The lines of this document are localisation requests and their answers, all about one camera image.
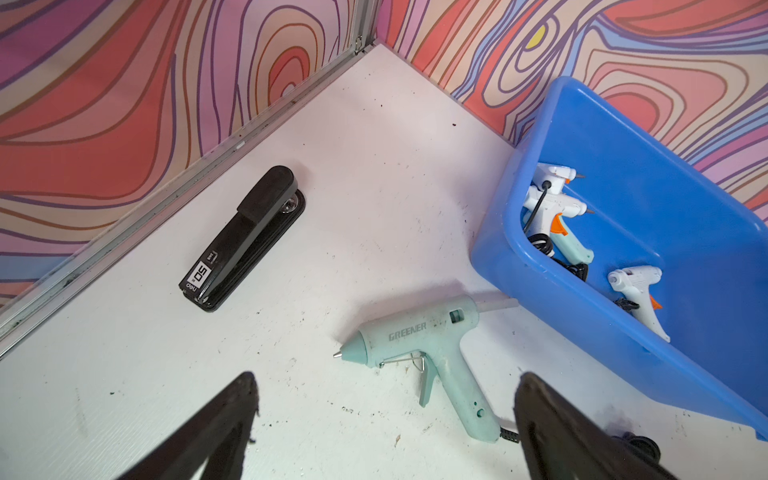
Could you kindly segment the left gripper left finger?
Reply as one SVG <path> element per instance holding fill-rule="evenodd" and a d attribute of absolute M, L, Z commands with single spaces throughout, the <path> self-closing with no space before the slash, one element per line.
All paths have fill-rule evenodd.
<path fill-rule="evenodd" d="M 250 371 L 238 375 L 122 479 L 242 477 L 246 448 L 259 413 L 259 391 Z"/>

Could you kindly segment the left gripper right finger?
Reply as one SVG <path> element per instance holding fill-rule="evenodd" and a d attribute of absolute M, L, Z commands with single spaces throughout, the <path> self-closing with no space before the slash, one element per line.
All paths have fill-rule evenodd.
<path fill-rule="evenodd" d="M 599 428 L 532 372 L 521 376 L 514 413 L 532 479 L 672 479 L 649 437 Z"/>

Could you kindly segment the white orange glue gun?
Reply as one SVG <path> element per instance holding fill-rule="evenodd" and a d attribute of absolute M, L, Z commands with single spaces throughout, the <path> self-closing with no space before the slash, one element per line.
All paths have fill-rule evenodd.
<path fill-rule="evenodd" d="M 591 213 L 586 203 L 566 194 L 544 192 L 531 185 L 523 203 L 530 216 L 523 225 L 526 236 L 552 232 L 552 224 L 558 215 L 574 218 Z"/>
<path fill-rule="evenodd" d="M 624 296 L 623 304 L 636 304 L 630 314 L 641 324 L 658 335 L 667 343 L 670 337 L 659 322 L 655 311 L 660 304 L 650 294 L 650 286 L 657 284 L 662 277 L 660 268 L 650 265 L 626 267 L 611 271 L 607 279 L 611 288 Z"/>

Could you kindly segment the small mint glue gun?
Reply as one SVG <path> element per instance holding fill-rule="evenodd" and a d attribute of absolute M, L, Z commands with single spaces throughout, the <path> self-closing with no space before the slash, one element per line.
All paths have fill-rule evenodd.
<path fill-rule="evenodd" d="M 586 248 L 573 232 L 551 232 L 550 238 L 569 263 L 591 264 L 594 261 L 594 251 Z"/>

